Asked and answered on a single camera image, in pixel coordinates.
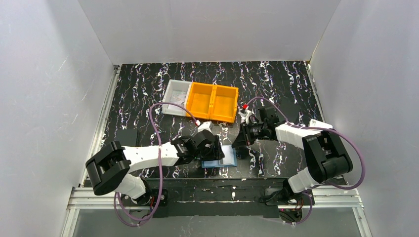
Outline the blue card holder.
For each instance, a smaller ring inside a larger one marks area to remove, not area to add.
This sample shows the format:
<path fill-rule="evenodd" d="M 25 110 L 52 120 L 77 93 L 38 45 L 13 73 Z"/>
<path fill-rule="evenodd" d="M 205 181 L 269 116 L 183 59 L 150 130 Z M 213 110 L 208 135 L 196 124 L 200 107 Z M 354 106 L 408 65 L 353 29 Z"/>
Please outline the blue card holder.
<path fill-rule="evenodd" d="M 222 145 L 221 149 L 224 153 L 224 158 L 220 160 L 202 161 L 202 168 L 222 168 L 222 167 L 236 167 L 237 154 L 236 150 L 231 145 Z"/>

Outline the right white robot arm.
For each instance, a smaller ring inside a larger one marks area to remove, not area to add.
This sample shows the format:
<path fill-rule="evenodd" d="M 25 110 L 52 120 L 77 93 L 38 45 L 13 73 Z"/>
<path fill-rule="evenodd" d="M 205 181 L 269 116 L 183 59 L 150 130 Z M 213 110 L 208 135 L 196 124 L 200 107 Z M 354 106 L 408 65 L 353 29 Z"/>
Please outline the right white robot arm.
<path fill-rule="evenodd" d="M 352 171 L 351 158 L 341 138 L 332 129 L 297 128 L 278 116 L 273 107 L 258 112 L 259 119 L 253 119 L 253 114 L 247 113 L 233 148 L 250 146 L 256 140 L 269 140 L 294 145 L 304 151 L 306 167 L 283 182 L 282 189 L 276 192 L 280 197 L 291 198 Z"/>

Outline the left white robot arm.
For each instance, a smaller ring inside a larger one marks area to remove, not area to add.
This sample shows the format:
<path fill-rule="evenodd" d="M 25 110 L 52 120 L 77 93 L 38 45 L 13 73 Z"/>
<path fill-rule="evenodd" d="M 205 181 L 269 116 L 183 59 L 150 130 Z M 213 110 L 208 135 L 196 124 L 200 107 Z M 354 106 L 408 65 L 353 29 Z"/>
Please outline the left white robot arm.
<path fill-rule="evenodd" d="M 219 136 L 202 130 L 194 136 L 181 136 L 162 145 L 147 147 L 123 146 L 119 141 L 113 141 L 95 153 L 85 166 L 96 196 L 118 192 L 138 199 L 148 192 L 148 187 L 143 179 L 131 174 L 134 171 L 224 157 Z"/>

